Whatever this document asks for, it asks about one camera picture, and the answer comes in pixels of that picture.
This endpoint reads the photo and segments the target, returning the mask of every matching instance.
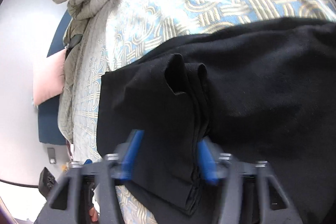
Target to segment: blue and gold pattern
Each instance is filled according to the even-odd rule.
[[[96,125],[105,71],[137,60],[172,37],[279,17],[336,21],[335,8],[335,0],[110,0],[90,20],[69,59],[75,62],[72,96],[61,103],[70,105],[70,123],[59,120],[59,126],[75,145],[75,160],[100,159]],[[125,187],[117,192],[126,223],[156,223]]]

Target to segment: bedspread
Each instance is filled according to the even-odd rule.
[[[100,78],[106,71],[137,60],[175,36],[279,17],[336,21],[335,7],[335,0],[108,0],[88,21],[82,42],[64,65],[58,125],[75,145],[74,159],[100,159],[96,125]],[[126,223],[155,223],[125,187],[117,190]]]

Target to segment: blue headboard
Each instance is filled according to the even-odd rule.
[[[63,35],[70,23],[70,20],[71,16],[66,11],[57,27],[47,57],[64,49]],[[66,140],[59,131],[57,125],[58,106],[59,95],[46,100],[44,103],[39,105],[38,128],[39,140],[41,143],[56,145],[66,144]]]

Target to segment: folded black fabric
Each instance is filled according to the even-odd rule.
[[[173,38],[102,77],[98,152],[144,129],[126,186],[159,223],[211,223],[196,160],[209,135],[270,161],[304,222],[320,223],[336,196],[335,40],[334,23],[294,18]]]

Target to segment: pink pillow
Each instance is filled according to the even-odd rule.
[[[35,106],[62,93],[66,51],[63,49],[34,65],[33,97]]]

